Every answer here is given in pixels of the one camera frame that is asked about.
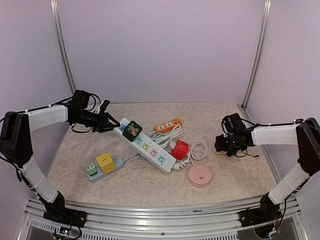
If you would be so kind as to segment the beige cube adapter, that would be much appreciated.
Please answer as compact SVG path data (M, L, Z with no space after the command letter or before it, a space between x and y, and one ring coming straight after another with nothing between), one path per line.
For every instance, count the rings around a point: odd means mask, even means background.
M215 151L216 155L226 155L228 152L227 151Z

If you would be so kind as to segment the black charger plug with cable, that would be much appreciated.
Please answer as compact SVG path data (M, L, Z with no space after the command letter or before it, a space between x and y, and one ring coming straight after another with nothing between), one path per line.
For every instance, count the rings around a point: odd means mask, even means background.
M259 158L259 157L260 157L259 154L257 154L257 155L249 154L246 149L245 149L245 150L240 150L240 149L239 149L239 150L231 150L231 151L228 151L228 152L226 153L226 155L227 155L228 157L234 156L234 157L236 157L236 158L244 158L244 157L246 157L246 156L253 157L253 158Z

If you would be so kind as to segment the dark green cube adapter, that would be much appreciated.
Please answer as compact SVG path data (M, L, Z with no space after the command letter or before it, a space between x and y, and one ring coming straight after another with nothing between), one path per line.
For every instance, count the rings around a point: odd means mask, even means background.
M122 132L122 135L130 142L133 142L141 133L142 127L134 120L130 121Z

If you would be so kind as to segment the yellow cube adapter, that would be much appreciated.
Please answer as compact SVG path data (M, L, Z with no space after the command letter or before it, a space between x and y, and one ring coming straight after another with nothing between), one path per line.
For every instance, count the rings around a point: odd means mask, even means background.
M114 160L108 152L97 156L96 161L105 175L113 172L116 169Z

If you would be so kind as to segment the long white power strip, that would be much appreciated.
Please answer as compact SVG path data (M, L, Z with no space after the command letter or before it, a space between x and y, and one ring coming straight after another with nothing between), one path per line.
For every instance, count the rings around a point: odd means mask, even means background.
M163 173L168 174L171 172L176 158L174 158L168 151L162 148L160 145L151 140L142 131L137 135L134 141L129 141L124 135L125 128L128 126L130 121L123 118L120 121L120 126L114 128L113 131L121 139L127 142L137 153L144 157L148 162L153 164Z

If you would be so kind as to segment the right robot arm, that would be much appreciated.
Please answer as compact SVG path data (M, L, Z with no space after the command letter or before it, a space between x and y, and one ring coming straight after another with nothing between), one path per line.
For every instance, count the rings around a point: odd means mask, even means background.
M320 170L320 124L313 118L288 123L253 123L238 113L221 121L223 133L215 138L215 151L238 157L249 148L262 147L279 174L276 186L261 200L256 218L266 222L290 195L298 192Z

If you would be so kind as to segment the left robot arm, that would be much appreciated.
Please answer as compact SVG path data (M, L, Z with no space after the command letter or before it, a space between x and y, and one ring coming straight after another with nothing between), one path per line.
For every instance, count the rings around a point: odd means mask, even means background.
M1 159L14 166L18 180L24 182L38 196L46 211L61 223L70 218L70 211L65 207L63 195L51 185L35 160L32 134L64 123L82 125L93 133L105 133L119 127L120 123L107 112L110 101L100 101L98 110L94 111L88 109L91 97L100 99L94 93L76 90L73 96L47 106L9 111L0 121Z

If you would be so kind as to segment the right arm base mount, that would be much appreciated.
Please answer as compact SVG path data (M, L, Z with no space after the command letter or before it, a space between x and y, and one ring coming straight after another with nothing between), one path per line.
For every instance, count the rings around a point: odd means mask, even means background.
M271 200L261 199L260 206L247 208L238 213L242 227L249 227L274 221L282 218L279 204L274 204Z

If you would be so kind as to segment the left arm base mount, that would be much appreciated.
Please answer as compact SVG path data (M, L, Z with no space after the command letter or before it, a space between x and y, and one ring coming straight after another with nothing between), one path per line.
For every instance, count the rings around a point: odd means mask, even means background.
M69 226L83 228L87 221L88 213L81 210L65 208L64 211L58 210L50 205L45 205L43 218Z

